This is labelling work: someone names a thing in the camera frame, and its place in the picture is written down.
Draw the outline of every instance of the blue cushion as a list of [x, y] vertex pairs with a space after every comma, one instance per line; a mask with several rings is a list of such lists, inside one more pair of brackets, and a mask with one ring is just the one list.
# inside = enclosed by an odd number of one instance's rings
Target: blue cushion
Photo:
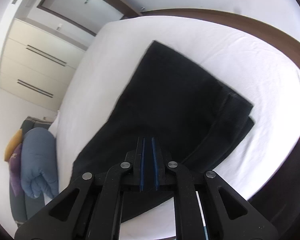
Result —
[[34, 128], [24, 136], [21, 152], [21, 187], [31, 198], [41, 192], [58, 195], [56, 140], [44, 128]]

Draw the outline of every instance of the folded black fabric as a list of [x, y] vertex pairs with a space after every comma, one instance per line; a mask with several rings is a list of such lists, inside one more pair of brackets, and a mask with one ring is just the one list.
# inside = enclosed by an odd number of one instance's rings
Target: folded black fabric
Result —
[[[253, 126], [251, 109], [251, 103], [196, 63], [154, 41], [108, 121], [75, 160], [71, 180], [124, 161], [143, 135], [157, 136], [173, 160], [191, 170], [213, 169]], [[126, 194], [122, 221], [170, 197]]]

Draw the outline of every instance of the purple pillow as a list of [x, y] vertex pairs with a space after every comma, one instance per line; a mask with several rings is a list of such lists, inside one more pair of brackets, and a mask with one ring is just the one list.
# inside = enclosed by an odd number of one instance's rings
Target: purple pillow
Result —
[[22, 148], [22, 143], [20, 143], [15, 148], [9, 160], [10, 185], [15, 196], [18, 196], [20, 192], [22, 192], [21, 179], [20, 179], [21, 148]]

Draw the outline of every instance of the bed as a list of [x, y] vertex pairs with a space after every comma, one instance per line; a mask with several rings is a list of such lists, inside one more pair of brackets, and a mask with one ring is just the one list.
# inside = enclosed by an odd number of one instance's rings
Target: bed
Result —
[[[254, 127], [215, 168], [249, 199], [271, 178], [300, 137], [300, 69], [293, 53], [288, 58], [246, 32], [172, 16], [108, 23], [96, 36], [52, 126], [57, 136], [59, 190], [69, 184], [73, 161], [106, 122], [153, 40], [184, 54], [254, 104]], [[172, 199], [120, 228], [120, 239], [171, 236], [175, 236]]]

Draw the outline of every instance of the yellow pillow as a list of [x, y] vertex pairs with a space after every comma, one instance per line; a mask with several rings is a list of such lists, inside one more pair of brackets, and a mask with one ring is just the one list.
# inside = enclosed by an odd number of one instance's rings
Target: yellow pillow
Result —
[[14, 136], [10, 139], [6, 150], [4, 151], [4, 161], [9, 161], [15, 148], [22, 142], [22, 129], [19, 129]]

